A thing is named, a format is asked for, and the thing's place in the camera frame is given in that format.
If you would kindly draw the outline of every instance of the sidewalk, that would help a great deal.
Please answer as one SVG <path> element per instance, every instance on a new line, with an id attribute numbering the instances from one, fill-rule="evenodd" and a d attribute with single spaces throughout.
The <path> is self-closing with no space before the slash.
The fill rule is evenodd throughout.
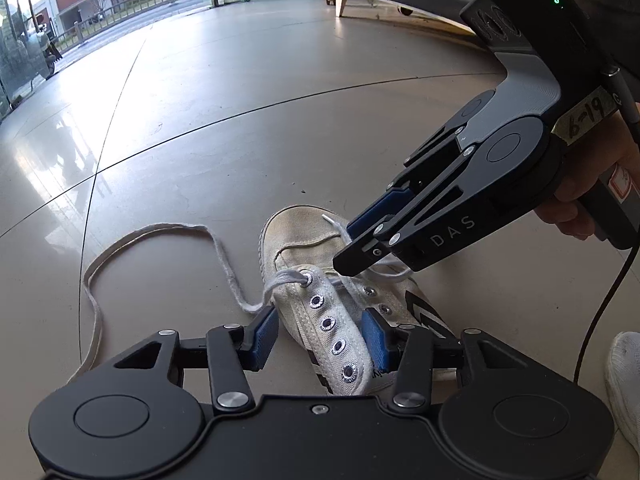
<path id="1" fill-rule="evenodd" d="M 82 59 L 87 54 L 104 47 L 106 44 L 111 43 L 111 41 L 115 41 L 134 30 L 147 27 L 152 23 L 170 18 L 176 14 L 182 14 L 190 10 L 204 9 L 206 7 L 209 7 L 209 3 L 205 0 L 177 0 L 172 4 L 151 9 L 148 12 L 143 12 L 138 16 L 129 18 L 122 23 L 113 25 L 113 27 L 108 28 L 104 32 L 89 38 L 83 44 L 67 50 L 62 55 L 62 59 L 56 63 L 56 73 Z"/>

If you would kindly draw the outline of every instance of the blue gripper pad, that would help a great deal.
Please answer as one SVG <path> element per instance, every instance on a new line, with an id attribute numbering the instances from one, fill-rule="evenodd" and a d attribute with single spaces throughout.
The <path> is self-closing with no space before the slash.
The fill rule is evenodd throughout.
<path id="1" fill-rule="evenodd" d="M 382 217 L 399 213 L 414 198 L 414 192 L 409 188 L 389 190 L 375 204 L 349 222 L 347 225 L 349 236 L 355 240 Z"/>
<path id="2" fill-rule="evenodd" d="M 245 354 L 242 367 L 245 370 L 257 372 L 264 368 L 271 349 L 278 338 L 278 311 L 274 308 L 264 319 L 258 328 L 255 329 L 254 344 Z"/>
<path id="3" fill-rule="evenodd" d="M 389 351 L 385 347 L 385 333 L 378 326 L 373 316 L 366 310 L 362 313 L 360 331 L 367 349 L 369 349 L 373 367 L 380 372 L 392 372 L 393 370 L 390 369 L 391 358 Z"/>

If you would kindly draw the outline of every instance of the shoelace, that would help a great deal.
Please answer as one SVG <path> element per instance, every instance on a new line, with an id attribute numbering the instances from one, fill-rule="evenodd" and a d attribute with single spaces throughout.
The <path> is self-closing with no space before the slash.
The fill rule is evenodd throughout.
<path id="1" fill-rule="evenodd" d="M 339 222 L 334 221 L 332 218 L 329 218 L 327 215 L 323 214 L 322 218 L 328 221 L 340 233 L 340 238 L 342 238 L 345 244 L 349 244 L 351 242 L 351 237 L 349 236 L 347 230 L 343 227 L 343 225 L 341 225 Z M 149 238 L 151 236 L 159 234 L 167 234 L 179 231 L 204 233 L 211 238 L 216 247 L 216 254 L 218 256 L 218 260 L 220 261 L 220 265 L 225 271 L 226 282 L 228 283 L 229 289 L 231 290 L 236 303 L 243 311 L 250 314 L 258 312 L 262 307 L 271 302 L 273 289 L 277 286 L 285 285 L 286 283 L 300 283 L 304 285 L 307 282 L 308 278 L 304 274 L 294 269 L 281 269 L 276 272 L 276 274 L 267 283 L 264 284 L 264 289 L 262 291 L 262 302 L 251 304 L 244 298 L 244 293 L 242 292 L 242 288 L 238 283 L 236 273 L 234 272 L 233 267 L 229 263 L 228 257 L 226 256 L 226 251 L 224 246 L 222 245 L 222 241 L 220 241 L 218 236 L 210 231 L 206 226 L 178 223 L 158 223 L 150 224 L 143 227 L 142 229 L 137 229 L 111 244 L 94 261 L 92 261 L 87 270 L 84 272 L 84 276 L 82 277 L 82 288 L 84 288 L 84 291 L 87 294 L 89 302 L 92 306 L 92 311 L 94 314 L 94 325 L 92 328 L 89 349 L 84 359 L 82 359 L 78 369 L 71 375 L 67 383 L 70 383 L 71 381 L 77 379 L 79 376 L 83 375 L 94 366 L 95 359 L 98 355 L 98 350 L 100 349 L 103 316 L 100 305 L 91 292 L 91 283 L 95 275 L 100 271 L 102 267 L 104 267 L 107 261 L 111 260 L 117 254 L 125 251 L 127 248 L 130 248 L 132 245 L 135 245 L 145 238 Z M 401 282 L 402 280 L 405 280 L 409 275 L 411 275 L 411 269 L 402 264 L 398 259 L 389 258 L 388 256 L 386 256 L 385 258 L 380 260 L 377 265 L 401 267 L 402 271 L 398 272 L 397 274 L 387 274 L 384 272 L 377 272 L 373 269 L 367 269 L 365 273 L 368 275 L 367 277 L 369 279 L 379 282 Z M 344 285 L 345 290 L 353 298 L 356 304 L 360 308 L 364 309 L 366 305 L 362 301 L 360 294 L 356 290 L 356 286 L 353 283 L 353 280 L 347 276 L 339 275 L 338 277 L 340 282 Z M 334 284 L 334 286 L 338 285 L 337 280 L 331 279 L 330 281 Z"/>

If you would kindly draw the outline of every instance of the shoe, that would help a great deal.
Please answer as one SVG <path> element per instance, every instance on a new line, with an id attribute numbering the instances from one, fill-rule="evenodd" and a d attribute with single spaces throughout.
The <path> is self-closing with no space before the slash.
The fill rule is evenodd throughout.
<path id="1" fill-rule="evenodd" d="M 280 319 L 308 352 L 321 384 L 337 396 L 373 393 L 394 380 L 394 372 L 374 370 L 360 333 L 367 307 L 376 308 L 392 326 L 421 322 L 439 337 L 453 337 L 409 277 L 411 270 L 398 260 L 355 278 L 335 272 L 333 257 L 350 241 L 346 225 L 331 211 L 291 206 L 273 215 L 260 234 L 262 278 Z M 292 270 L 304 280 L 270 286 L 279 273 Z"/>
<path id="2" fill-rule="evenodd" d="M 640 454 L 640 333 L 621 332 L 613 339 L 605 369 L 605 386 L 616 424 Z"/>

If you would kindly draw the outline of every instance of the wooden leg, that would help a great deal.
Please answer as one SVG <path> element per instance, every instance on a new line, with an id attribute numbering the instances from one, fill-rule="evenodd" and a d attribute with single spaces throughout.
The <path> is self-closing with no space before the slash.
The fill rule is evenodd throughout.
<path id="1" fill-rule="evenodd" d="M 344 12 L 344 6 L 347 4 L 347 0 L 335 0 L 335 15 L 340 18 Z"/>

